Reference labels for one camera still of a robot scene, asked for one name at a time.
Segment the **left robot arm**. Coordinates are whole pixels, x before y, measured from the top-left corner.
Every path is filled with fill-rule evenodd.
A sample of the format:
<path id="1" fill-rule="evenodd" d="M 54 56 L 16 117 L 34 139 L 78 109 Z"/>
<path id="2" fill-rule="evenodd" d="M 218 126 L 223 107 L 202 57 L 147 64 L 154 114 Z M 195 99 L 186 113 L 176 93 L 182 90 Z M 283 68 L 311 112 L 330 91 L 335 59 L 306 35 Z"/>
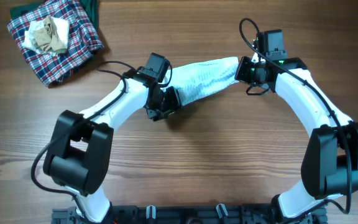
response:
<path id="1" fill-rule="evenodd" d="M 51 141 L 41 152 L 43 170 L 61 186 L 56 192 L 70 195 L 75 206 L 55 209 L 52 223 L 113 223 L 112 205 L 102 186 L 113 134 L 141 108 L 158 121 L 181 107 L 176 89 L 164 82 L 172 72 L 165 57 L 152 53 L 145 66 L 130 67 L 120 75 L 119 85 L 99 103 L 58 117 Z"/>

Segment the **light blue striped baby pants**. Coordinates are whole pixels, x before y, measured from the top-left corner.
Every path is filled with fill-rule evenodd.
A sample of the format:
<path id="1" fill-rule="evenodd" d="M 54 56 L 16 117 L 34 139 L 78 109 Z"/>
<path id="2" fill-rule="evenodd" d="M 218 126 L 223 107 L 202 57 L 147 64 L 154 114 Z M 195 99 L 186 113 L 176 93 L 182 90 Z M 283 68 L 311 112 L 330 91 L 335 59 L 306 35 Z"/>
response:
<path id="1" fill-rule="evenodd" d="M 169 86 L 163 90 L 173 86 L 185 106 L 237 83 L 234 75 L 238 65 L 237 57 L 226 57 L 177 67 Z"/>

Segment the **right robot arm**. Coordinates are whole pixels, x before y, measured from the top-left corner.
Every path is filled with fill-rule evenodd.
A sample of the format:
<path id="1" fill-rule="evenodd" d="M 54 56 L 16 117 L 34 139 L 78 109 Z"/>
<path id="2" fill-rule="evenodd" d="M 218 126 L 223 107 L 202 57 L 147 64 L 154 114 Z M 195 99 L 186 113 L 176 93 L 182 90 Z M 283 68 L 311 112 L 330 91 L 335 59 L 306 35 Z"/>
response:
<path id="1" fill-rule="evenodd" d="M 358 191 L 358 122 L 328 99 L 300 58 L 288 57 L 280 29 L 257 31 L 246 44 L 254 56 L 241 58 L 235 79 L 285 100 L 310 138 L 301 179 L 274 196 L 267 210 L 269 220 L 318 219 L 325 205 L 336 205 L 339 197 L 346 197 L 346 206 L 339 210 L 348 214 L 352 194 Z"/>

